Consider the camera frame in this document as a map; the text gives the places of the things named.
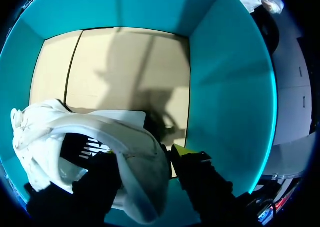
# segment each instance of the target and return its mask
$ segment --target cardboard panel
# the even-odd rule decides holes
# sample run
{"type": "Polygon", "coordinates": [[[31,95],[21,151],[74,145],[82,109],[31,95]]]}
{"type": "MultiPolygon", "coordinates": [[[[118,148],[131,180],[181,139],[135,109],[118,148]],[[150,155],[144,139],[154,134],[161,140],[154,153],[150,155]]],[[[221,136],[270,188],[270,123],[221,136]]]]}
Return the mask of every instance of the cardboard panel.
{"type": "Polygon", "coordinates": [[[81,33],[65,33],[44,42],[32,78],[30,104],[64,100],[70,62],[81,33]]]}
{"type": "Polygon", "coordinates": [[[167,147],[185,146],[189,84],[188,39],[138,28],[86,30],[72,62],[66,103],[77,113],[145,111],[167,147]]]}

